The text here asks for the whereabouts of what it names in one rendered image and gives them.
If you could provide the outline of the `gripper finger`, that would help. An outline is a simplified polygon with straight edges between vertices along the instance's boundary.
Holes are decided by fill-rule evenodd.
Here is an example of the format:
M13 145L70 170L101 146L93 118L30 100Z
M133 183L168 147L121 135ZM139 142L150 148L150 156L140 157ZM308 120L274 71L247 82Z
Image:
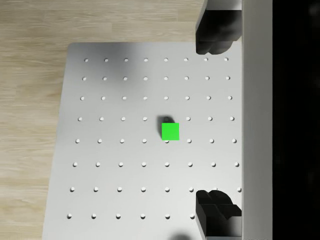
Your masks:
M204 0L195 27L199 55L220 55L242 36L242 0Z
M204 238L241 238L242 210L220 190L198 190L195 212Z

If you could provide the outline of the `green cube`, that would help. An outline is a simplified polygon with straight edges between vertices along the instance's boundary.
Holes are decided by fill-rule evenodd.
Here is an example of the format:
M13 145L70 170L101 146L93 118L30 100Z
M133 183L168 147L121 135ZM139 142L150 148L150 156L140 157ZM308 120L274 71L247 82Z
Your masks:
M163 141L179 141L180 124L175 122L163 122L161 124L161 139Z

